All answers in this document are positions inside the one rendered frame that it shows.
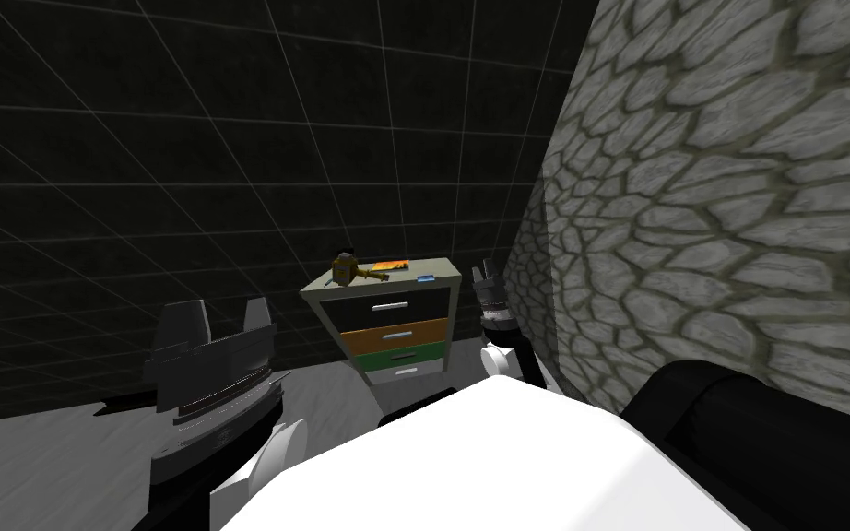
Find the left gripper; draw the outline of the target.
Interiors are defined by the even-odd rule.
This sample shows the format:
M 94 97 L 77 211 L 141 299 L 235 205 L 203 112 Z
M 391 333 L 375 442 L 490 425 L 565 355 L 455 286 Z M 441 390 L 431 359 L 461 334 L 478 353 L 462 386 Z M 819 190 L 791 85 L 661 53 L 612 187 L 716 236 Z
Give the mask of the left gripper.
M 267 372 L 276 334 L 264 297 L 247 301 L 242 333 L 213 342 L 203 300 L 164 305 L 144 365 L 144 379 L 157 388 L 157 411 L 188 406 Z

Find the orange drawer front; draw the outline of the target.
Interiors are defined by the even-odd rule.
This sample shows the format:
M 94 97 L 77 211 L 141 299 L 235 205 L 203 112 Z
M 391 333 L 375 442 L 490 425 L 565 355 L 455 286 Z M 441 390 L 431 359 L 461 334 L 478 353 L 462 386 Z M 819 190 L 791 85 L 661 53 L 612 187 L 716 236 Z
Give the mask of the orange drawer front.
M 394 348 L 407 348 L 420 344 L 445 341 L 448 319 L 439 318 L 406 324 L 351 331 L 341 334 L 348 351 L 353 356 Z M 411 330 L 413 335 L 407 338 L 382 340 L 383 335 Z

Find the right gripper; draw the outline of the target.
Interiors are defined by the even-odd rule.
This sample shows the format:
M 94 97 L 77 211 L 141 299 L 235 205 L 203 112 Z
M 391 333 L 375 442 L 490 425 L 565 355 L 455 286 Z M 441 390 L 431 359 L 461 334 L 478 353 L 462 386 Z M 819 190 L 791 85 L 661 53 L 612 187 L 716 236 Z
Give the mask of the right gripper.
M 502 312 L 507 308 L 507 291 L 505 279 L 500 276 L 497 266 L 492 259 L 482 260 L 483 274 L 479 266 L 471 268 L 473 283 L 478 304 L 483 312 Z

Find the black drawer front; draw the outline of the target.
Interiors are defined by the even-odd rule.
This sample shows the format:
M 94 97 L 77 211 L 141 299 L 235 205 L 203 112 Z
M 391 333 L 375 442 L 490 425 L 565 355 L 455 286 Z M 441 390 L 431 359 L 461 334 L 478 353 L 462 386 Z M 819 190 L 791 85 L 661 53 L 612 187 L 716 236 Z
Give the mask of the black drawer front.
M 446 318 L 451 289 L 448 287 L 387 292 L 375 295 L 320 301 L 319 305 L 339 333 L 407 322 Z M 408 301 L 407 308 L 373 312 L 377 304 Z

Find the brown bottle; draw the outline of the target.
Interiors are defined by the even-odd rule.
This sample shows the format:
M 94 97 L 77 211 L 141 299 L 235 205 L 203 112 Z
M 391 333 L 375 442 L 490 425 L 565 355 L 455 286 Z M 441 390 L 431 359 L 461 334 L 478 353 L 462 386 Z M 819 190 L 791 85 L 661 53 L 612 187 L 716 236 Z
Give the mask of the brown bottle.
M 352 248 L 339 252 L 331 265 L 332 280 L 340 287 L 346 287 L 357 275 L 358 261 Z

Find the grey drawer front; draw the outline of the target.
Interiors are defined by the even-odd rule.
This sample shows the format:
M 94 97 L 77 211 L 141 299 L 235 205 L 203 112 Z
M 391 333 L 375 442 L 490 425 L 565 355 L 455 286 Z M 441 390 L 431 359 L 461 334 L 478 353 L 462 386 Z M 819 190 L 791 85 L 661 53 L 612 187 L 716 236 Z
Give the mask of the grey drawer front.
M 417 372 L 412 372 L 412 373 L 408 373 L 408 374 L 394 375 L 395 371 L 397 371 L 399 369 L 403 369 L 403 368 L 408 368 L 408 367 L 411 367 L 411 366 L 418 366 L 419 370 Z M 395 381 L 399 381 L 399 380 L 403 380 L 403 379 L 414 378 L 414 377 L 418 377 L 418 376 L 422 376 L 422 375 L 428 375 L 428 374 L 442 372 L 443 366 L 445 366 L 445 362 L 443 362 L 442 359 L 427 360 L 427 361 L 423 361 L 423 362 L 420 362 L 420 363 L 414 363 L 414 364 L 403 365 L 403 366 L 399 366 L 399 367 L 393 367 L 393 368 L 389 368 L 389 369 L 381 369 L 381 370 L 377 370 L 377 371 L 368 372 L 367 374 L 365 374 L 365 377 L 367 377 L 367 379 L 369 380 L 371 385 L 380 385 L 380 384 L 387 384 L 387 383 L 391 383 L 391 382 L 395 382 Z

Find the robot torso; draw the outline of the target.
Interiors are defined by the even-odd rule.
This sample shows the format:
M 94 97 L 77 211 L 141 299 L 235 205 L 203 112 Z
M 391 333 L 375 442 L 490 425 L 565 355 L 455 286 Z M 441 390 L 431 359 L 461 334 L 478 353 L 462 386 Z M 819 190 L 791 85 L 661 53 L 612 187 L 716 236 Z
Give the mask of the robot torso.
M 279 473 L 223 531 L 750 531 L 620 417 L 497 375 Z

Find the green drawer front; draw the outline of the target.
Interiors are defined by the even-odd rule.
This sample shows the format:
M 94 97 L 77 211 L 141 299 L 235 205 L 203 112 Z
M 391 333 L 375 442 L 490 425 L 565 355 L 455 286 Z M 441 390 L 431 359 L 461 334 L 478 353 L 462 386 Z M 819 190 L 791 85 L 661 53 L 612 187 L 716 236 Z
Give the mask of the green drawer front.
M 415 358 L 406 360 L 390 360 L 397 353 L 416 351 Z M 445 341 L 420 344 L 407 348 L 394 348 L 384 351 L 361 354 L 355 357 L 355 362 L 364 372 L 372 372 L 381 369 L 389 369 L 403 365 L 420 363 L 427 360 L 437 360 L 445 357 Z

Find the grey drawer cabinet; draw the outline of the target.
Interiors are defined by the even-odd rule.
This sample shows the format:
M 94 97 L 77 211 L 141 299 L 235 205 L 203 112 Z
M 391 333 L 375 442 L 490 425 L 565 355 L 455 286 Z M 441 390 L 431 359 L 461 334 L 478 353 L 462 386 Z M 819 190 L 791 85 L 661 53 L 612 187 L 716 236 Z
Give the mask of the grey drawer cabinet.
M 435 279 L 431 282 L 420 283 L 416 280 L 416 278 L 421 275 L 434 275 Z M 332 338 L 336 341 L 336 344 L 343 350 L 347 356 L 348 362 L 354 369 L 357 370 L 362 379 L 371 385 L 367 379 L 367 372 L 364 372 L 356 364 L 356 356 L 349 353 L 348 348 L 345 346 L 344 341 L 341 338 L 342 333 L 339 333 L 335 329 L 329 317 L 325 315 L 324 310 L 320 307 L 319 302 L 387 292 L 413 291 L 418 289 L 443 287 L 450 288 L 451 295 L 449 299 L 449 313 L 446 317 L 448 319 L 448 328 L 447 337 L 445 339 L 445 357 L 443 357 L 443 362 L 445 362 L 443 372 L 445 372 L 449 366 L 448 357 L 453 341 L 456 303 L 461 280 L 461 274 L 449 259 L 445 257 L 428 258 L 410 261 L 408 270 L 390 272 L 389 279 L 387 281 L 357 277 L 346 287 L 339 287 L 337 283 L 332 280 L 330 273 L 324 273 L 322 276 L 314 279 L 312 282 L 307 284 L 306 287 L 301 289 L 300 295 L 310 305 L 325 330 L 331 334 Z

